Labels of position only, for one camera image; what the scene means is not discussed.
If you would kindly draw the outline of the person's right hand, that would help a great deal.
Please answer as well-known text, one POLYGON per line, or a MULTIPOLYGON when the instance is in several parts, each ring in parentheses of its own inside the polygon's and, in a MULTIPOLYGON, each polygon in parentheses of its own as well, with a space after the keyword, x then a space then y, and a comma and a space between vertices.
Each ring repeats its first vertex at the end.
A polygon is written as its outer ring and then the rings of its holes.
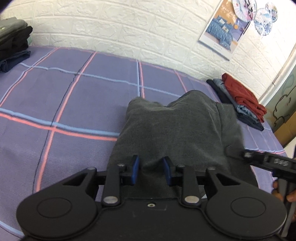
MULTIPOLYGON (((272 195, 278 198, 281 202, 284 201, 284 197, 278 192, 278 181, 273 182, 273 190, 272 190, 272 195)), ((293 190, 290 192, 289 195, 286 196, 286 199, 288 202, 293 203, 296 201, 296 190, 293 190)))

